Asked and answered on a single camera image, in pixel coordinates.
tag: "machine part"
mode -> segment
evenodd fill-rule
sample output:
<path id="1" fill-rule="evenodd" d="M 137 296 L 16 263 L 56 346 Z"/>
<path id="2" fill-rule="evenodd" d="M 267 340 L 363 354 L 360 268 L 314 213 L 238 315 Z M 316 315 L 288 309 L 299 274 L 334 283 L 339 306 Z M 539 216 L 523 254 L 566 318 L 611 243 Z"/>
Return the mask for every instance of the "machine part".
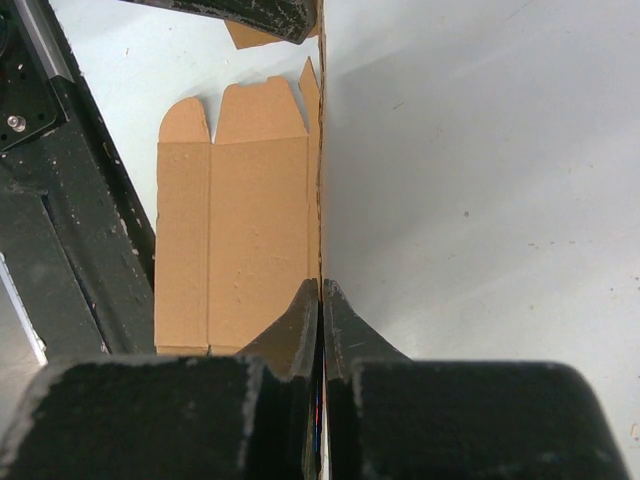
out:
<path id="1" fill-rule="evenodd" d="M 0 478 L 625 480 L 597 400 L 549 363 L 412 362 L 315 280 L 236 357 L 112 357 L 39 374 Z"/>
<path id="2" fill-rule="evenodd" d="M 314 0 L 124 0 L 231 20 L 301 44 L 317 20 Z"/>
<path id="3" fill-rule="evenodd" d="M 7 118 L 7 125 L 9 125 L 14 132 L 20 133 L 24 132 L 25 128 L 27 128 L 27 121 L 19 115 L 11 115 Z"/>
<path id="4" fill-rule="evenodd" d="M 0 478 L 317 478 L 318 305 L 308 280 L 235 358 L 50 364 L 0 447 Z"/>
<path id="5" fill-rule="evenodd" d="M 24 81 L 56 101 L 56 121 L 37 134 L 25 90 L 9 97 L 15 105 L 0 105 L 0 129 L 19 135 L 8 117 L 21 116 L 30 135 L 0 156 L 0 252 L 49 359 L 152 353 L 153 231 L 53 11 L 48 2 L 38 6 L 38 22 L 66 52 L 76 83 L 46 78 L 14 2 L 0 0 L 14 39 L 0 63 L 13 59 L 16 72 L 32 65 L 39 75 Z"/>
<path id="6" fill-rule="evenodd" d="M 591 389 L 549 363 L 411 362 L 324 284 L 333 478 L 623 480 Z"/>
<path id="7" fill-rule="evenodd" d="M 0 152 L 59 123 L 57 99 L 39 61 L 33 60 L 13 6 L 0 2 Z"/>

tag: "cardboard edge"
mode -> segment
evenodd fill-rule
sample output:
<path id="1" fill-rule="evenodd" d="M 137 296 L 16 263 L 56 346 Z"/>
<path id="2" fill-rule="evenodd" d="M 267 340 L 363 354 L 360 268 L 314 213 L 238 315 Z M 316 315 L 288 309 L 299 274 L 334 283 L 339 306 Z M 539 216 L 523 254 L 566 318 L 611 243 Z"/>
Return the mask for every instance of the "cardboard edge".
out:
<path id="1" fill-rule="evenodd" d="M 209 347 L 166 347 L 158 345 L 156 353 L 158 355 L 178 357 L 204 357 L 209 354 Z"/>
<path id="2" fill-rule="evenodd" d="M 321 283 L 321 247 L 320 247 L 320 89 L 310 58 L 307 59 L 298 87 L 307 111 L 309 123 L 309 157 L 307 160 L 307 202 L 308 202 L 308 277 Z"/>
<path id="3" fill-rule="evenodd" d="M 211 143 L 202 102 L 195 97 L 174 104 L 160 124 L 158 143 Z"/>
<path id="4" fill-rule="evenodd" d="M 241 350 L 240 347 L 228 347 L 222 345 L 211 345 L 209 355 L 213 357 L 224 357 L 227 355 L 235 355 Z"/>

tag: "cardboard box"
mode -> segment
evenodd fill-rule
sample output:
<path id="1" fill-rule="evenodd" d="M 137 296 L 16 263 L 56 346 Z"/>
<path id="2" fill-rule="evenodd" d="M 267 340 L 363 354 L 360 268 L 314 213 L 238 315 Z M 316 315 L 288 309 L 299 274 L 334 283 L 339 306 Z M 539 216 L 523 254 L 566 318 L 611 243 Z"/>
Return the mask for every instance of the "cardboard box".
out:
<path id="1" fill-rule="evenodd" d="M 158 353 L 233 354 L 320 279 L 321 90 L 309 60 L 283 77 L 229 86 L 211 144 L 200 101 L 160 127 L 155 343 Z"/>

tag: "metal bolt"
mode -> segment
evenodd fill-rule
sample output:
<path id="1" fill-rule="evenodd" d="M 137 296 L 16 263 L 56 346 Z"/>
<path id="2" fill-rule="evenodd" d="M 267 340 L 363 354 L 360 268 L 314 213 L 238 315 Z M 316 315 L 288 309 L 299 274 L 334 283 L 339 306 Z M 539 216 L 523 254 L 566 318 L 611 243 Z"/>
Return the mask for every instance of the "metal bolt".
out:
<path id="1" fill-rule="evenodd" d="M 27 121 L 18 115 L 11 115 L 7 118 L 7 125 L 13 129 L 14 132 L 24 132 L 24 129 L 27 128 Z"/>

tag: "white surface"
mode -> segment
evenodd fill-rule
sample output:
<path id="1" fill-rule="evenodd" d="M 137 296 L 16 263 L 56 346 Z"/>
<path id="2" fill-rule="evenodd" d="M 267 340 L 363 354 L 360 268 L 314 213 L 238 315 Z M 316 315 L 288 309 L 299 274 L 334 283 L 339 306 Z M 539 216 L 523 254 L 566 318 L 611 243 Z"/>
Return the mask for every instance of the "white surface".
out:
<path id="1" fill-rule="evenodd" d="M 163 114 L 285 73 L 218 22 L 52 0 L 150 218 Z M 572 364 L 640 477 L 640 4 L 327 0 L 329 271 L 420 358 Z"/>

